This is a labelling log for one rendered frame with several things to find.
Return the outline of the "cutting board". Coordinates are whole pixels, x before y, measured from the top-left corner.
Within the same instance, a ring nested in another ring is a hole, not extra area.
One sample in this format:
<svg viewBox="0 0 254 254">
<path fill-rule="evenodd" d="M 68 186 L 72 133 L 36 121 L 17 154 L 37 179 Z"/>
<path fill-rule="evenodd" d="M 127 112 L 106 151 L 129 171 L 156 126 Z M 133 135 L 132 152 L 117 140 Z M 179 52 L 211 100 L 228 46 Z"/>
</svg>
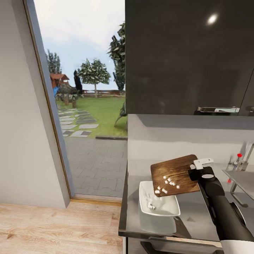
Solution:
<svg viewBox="0 0 254 254">
<path fill-rule="evenodd" d="M 194 165 L 193 161 L 197 159 L 192 154 L 151 165 L 150 169 L 155 196 L 164 197 L 199 192 L 198 180 L 191 181 L 188 173 L 188 170 L 191 169 L 190 165 Z M 170 182 L 173 184 L 170 185 Z M 179 189 L 177 189 L 177 186 L 179 186 Z M 160 187 L 159 194 L 156 193 L 158 187 Z"/>
</svg>

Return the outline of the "bowl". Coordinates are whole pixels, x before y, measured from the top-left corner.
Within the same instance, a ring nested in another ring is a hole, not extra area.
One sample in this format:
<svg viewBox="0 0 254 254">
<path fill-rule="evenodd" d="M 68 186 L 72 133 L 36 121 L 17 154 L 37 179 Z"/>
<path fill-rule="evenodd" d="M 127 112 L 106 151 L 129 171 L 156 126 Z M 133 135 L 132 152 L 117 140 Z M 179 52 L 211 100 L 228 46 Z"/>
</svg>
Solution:
<svg viewBox="0 0 254 254">
<path fill-rule="evenodd" d="M 147 195 L 148 194 L 148 195 Z M 149 199 L 146 197 L 149 196 Z M 175 217 L 180 216 L 180 208 L 176 195 L 164 196 L 162 200 L 157 197 L 157 200 L 154 199 L 154 188 L 152 181 L 142 181 L 139 185 L 139 200 L 140 206 L 143 213 L 160 216 L 160 217 Z M 155 209 L 148 208 L 150 203 L 151 207 L 154 206 Z"/>
</svg>

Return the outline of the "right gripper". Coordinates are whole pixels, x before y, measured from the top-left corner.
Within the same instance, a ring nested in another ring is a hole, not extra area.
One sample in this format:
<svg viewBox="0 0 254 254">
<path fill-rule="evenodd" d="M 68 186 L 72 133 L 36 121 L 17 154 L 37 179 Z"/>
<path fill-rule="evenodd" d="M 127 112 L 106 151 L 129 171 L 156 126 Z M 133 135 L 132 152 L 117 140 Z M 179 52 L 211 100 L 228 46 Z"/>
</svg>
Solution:
<svg viewBox="0 0 254 254">
<path fill-rule="evenodd" d="M 207 173 L 209 172 L 211 175 L 215 176 L 214 172 L 213 172 L 213 169 L 210 166 L 209 167 L 203 167 L 203 169 L 200 169 L 200 170 L 190 169 L 190 170 L 188 170 L 188 173 L 189 173 L 191 181 L 198 180 L 198 174 L 200 172 L 207 172 Z"/>
</svg>

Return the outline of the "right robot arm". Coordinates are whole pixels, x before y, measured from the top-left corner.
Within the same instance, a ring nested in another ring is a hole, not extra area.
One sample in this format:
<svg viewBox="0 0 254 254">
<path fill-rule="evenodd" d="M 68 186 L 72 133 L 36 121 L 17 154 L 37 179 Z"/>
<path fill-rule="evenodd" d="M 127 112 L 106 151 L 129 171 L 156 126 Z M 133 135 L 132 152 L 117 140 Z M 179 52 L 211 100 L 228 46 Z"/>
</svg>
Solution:
<svg viewBox="0 0 254 254">
<path fill-rule="evenodd" d="M 216 226 L 224 254 L 254 254 L 254 236 L 246 227 L 245 219 L 232 202 L 229 203 L 220 181 L 213 169 L 202 165 L 213 163 L 213 158 L 194 160 L 195 169 L 188 170 L 191 181 L 198 180 L 198 186 Z"/>
</svg>

